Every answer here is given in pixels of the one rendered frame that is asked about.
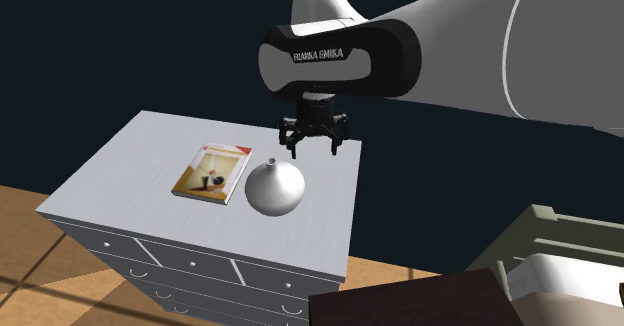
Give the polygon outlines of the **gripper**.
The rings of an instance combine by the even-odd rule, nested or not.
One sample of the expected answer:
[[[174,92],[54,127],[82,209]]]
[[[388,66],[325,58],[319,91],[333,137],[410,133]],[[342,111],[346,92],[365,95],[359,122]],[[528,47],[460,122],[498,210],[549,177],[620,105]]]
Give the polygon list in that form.
[[[338,147],[350,138],[349,118],[345,113],[336,113],[334,99],[296,101],[296,117],[284,117],[279,123],[279,143],[296,158],[296,144],[305,136],[325,135],[331,138],[331,153],[337,154]]]

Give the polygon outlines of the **white round vase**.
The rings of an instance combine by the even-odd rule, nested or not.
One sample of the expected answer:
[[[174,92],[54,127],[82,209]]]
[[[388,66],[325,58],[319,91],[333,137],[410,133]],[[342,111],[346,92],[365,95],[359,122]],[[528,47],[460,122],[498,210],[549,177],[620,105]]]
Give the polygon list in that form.
[[[269,158],[254,168],[245,183],[248,203],[266,216],[283,216],[302,201],[305,179],[300,170],[283,161]]]

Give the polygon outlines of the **yellow and red book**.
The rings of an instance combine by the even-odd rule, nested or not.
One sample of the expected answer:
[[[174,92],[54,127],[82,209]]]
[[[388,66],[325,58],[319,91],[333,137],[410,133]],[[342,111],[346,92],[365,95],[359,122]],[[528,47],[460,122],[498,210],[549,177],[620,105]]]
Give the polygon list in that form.
[[[249,147],[205,142],[171,192],[179,197],[227,205],[251,155]]]

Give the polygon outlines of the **grey chest of drawers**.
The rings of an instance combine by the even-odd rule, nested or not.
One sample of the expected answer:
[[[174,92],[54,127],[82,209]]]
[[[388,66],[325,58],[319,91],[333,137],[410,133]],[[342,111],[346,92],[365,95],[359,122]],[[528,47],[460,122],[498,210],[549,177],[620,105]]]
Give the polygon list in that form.
[[[296,166],[300,204],[269,217],[237,186],[225,204],[172,190],[203,143]],[[39,213],[164,310],[227,326],[308,326],[310,296],[347,271],[361,145],[294,151],[274,129],[143,111],[39,206]]]

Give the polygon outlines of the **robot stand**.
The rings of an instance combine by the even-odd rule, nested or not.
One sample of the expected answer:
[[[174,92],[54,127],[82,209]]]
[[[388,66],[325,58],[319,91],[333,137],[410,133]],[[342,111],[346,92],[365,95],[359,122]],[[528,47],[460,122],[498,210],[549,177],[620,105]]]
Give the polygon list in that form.
[[[310,326],[524,326],[489,269],[312,295]]]

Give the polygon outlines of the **bed with pale frame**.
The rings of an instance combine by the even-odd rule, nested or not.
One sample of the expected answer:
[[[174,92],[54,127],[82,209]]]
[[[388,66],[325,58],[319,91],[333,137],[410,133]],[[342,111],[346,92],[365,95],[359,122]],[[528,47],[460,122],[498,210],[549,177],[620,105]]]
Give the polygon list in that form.
[[[624,224],[529,205],[478,257],[524,326],[624,326]]]

